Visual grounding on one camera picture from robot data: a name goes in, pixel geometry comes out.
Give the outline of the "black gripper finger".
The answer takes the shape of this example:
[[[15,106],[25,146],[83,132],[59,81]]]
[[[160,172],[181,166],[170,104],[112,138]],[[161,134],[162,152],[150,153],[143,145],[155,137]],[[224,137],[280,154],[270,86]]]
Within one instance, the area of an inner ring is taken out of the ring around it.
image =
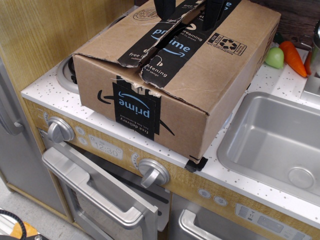
[[[154,0],[153,2],[156,13],[161,19],[168,19],[175,12],[175,0]]]
[[[225,0],[206,0],[203,16],[202,30],[208,31],[214,28],[220,19],[224,9]]]

